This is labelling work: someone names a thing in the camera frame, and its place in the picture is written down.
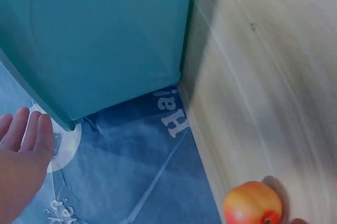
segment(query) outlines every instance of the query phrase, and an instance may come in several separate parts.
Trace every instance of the plastic sheet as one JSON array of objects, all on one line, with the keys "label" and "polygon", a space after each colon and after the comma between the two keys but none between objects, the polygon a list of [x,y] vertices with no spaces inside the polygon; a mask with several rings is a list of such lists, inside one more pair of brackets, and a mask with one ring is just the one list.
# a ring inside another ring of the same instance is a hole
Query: plastic sheet
[{"label": "plastic sheet", "polygon": [[[1,64],[0,92],[1,114],[38,109]],[[54,141],[43,187],[15,224],[221,223],[174,87],[90,115],[72,134],[54,125]]]}]

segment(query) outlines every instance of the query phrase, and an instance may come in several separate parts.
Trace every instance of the red apple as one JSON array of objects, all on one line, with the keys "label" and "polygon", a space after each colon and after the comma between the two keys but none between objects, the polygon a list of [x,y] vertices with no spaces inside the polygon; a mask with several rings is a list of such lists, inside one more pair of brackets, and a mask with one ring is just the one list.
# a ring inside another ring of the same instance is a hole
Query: red apple
[{"label": "red apple", "polygon": [[227,224],[279,224],[282,202],[266,184],[250,181],[230,190],[223,212]]}]

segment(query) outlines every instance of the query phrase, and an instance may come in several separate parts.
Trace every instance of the wooden wall panel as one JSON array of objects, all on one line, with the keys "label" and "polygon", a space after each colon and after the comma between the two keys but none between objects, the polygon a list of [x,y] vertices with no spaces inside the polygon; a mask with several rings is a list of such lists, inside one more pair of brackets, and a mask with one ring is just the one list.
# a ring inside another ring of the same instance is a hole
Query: wooden wall panel
[{"label": "wooden wall panel", "polygon": [[337,0],[195,0],[180,94],[221,216],[273,176],[291,217],[337,223]]}]

